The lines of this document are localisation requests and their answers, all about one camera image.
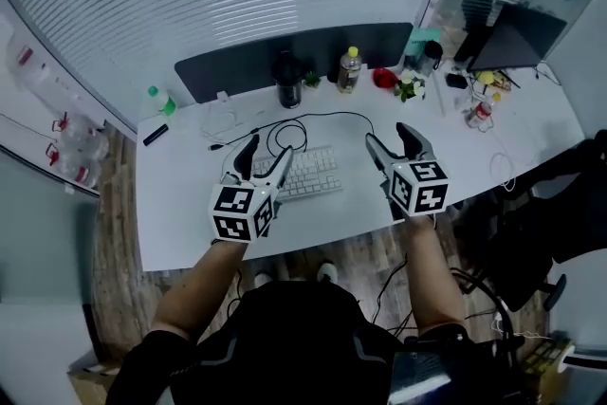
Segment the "frosted glass door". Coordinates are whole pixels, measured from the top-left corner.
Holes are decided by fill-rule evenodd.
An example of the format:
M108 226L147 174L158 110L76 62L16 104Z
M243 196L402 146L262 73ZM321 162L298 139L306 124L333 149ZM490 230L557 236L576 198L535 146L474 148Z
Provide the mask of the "frosted glass door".
M98 207L0 150L0 303L90 303Z

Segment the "dispenser bottle with red label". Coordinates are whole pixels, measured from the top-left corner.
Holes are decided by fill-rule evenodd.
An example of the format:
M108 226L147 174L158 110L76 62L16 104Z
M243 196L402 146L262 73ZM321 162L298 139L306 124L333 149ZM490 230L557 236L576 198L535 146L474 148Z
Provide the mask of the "dispenser bottle with red label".
M36 85L48 78L50 70L39 52L35 52L18 34L12 33L6 49L9 72L19 83Z

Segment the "person's left forearm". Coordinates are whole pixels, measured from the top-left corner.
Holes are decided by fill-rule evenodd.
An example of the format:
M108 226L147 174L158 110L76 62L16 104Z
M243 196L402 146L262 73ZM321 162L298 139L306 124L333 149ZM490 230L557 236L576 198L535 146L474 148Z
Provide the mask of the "person's left forearm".
M247 245L217 240L160 300L151 332L198 341L226 298Z

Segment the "white flower plant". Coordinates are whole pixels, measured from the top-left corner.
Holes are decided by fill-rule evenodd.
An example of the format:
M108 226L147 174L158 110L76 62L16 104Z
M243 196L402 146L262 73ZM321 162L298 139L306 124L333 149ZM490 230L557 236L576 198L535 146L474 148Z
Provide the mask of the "white flower plant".
M427 78L413 70L404 70L397 79L394 95L402 102L424 101Z

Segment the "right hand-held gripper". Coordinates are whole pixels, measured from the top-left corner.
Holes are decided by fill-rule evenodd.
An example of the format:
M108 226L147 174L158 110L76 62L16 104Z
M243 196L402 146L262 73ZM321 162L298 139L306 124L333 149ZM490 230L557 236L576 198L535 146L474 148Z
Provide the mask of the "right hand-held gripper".
M404 221L442 212L449 178L443 165L434 158L432 144L410 125L398 122L395 128L403 142L405 157L390 151L374 134L365 136L366 148L385 177L380 188L388 200L392 219Z

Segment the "person's black shirt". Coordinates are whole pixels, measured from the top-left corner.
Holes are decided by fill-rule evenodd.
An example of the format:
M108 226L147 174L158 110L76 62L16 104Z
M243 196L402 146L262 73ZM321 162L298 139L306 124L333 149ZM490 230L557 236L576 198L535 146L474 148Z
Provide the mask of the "person's black shirt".
M106 405L387 405L392 396L472 405L463 324L401 342L331 283L271 282L224 325L186 341L150 332L125 358Z

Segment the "black tumbler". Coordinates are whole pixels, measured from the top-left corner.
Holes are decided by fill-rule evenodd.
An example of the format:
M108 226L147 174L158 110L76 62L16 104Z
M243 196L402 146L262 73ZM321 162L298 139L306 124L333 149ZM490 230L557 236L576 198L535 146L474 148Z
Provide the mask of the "black tumbler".
M296 108L302 99L304 65L290 51L281 52L271 67L278 98L284 108Z

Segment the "brown cardboard box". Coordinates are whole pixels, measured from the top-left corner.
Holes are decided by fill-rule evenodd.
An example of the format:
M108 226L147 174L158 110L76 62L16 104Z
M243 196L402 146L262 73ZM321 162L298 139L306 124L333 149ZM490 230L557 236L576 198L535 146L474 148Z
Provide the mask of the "brown cardboard box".
M93 349L72 362L67 377L80 404L105 405L120 366L118 359L99 360Z

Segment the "yellow cap tea bottle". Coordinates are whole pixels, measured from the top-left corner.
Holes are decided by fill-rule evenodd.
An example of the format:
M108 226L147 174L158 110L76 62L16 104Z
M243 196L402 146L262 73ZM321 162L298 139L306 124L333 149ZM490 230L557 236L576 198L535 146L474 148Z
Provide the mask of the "yellow cap tea bottle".
M354 90L358 82L361 65L359 49L356 46L350 46L340 57L337 87L341 93L351 93Z

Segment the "green cap water bottle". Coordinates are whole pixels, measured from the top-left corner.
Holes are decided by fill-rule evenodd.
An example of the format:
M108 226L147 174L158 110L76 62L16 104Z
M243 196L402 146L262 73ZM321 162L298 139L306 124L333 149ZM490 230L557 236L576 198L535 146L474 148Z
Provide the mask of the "green cap water bottle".
M166 89L150 85L141 102L140 117L143 120L157 115L169 118L174 114L176 108L174 98Z

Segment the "person's right forearm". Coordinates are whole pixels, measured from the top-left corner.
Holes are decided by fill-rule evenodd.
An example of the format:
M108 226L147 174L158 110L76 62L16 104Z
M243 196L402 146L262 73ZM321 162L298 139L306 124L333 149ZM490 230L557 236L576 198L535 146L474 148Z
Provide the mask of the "person's right forearm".
M407 221L408 283L419 334L447 324L462 324L465 301L451 274L429 216Z

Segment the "black monitor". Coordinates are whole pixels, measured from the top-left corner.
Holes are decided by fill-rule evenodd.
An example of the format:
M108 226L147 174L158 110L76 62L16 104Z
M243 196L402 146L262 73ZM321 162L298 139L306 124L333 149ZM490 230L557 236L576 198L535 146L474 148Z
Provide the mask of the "black monitor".
M285 61L295 63L301 75L313 72L334 82L350 46L368 67L392 67L413 29L410 23L385 23L307 30L199 54L177 62L175 72L198 103L222 91L234 96L272 86L274 66Z
M493 26L469 31L453 63L468 72L536 67L566 26L551 14L505 5Z

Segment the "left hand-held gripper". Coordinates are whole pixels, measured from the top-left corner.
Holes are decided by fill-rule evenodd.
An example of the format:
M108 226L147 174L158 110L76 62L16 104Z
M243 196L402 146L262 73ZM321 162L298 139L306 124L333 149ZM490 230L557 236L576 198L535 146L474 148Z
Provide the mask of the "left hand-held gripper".
M258 134L243 140L233 160L235 173L226 172L212 188L209 217L217 239L251 244L267 237L276 218L279 190L290 170L294 149L291 145L284 148L266 173L250 179L259 142Z

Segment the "olive patterned box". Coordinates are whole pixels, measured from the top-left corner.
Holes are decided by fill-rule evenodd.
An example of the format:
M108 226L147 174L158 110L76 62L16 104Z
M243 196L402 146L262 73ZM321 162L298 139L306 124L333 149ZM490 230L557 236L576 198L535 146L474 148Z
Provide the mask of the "olive patterned box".
M569 339L543 339L522 361L521 369L527 386L536 393L546 389L564 370L564 359L575 350Z

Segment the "white keyboard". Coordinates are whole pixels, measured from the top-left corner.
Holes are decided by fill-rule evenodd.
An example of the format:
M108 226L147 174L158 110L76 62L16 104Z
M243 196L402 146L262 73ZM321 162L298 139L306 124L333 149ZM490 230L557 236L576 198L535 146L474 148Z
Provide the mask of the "white keyboard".
M325 195L343 189L337 157L332 146L326 145L296 152L278 193L278 201Z

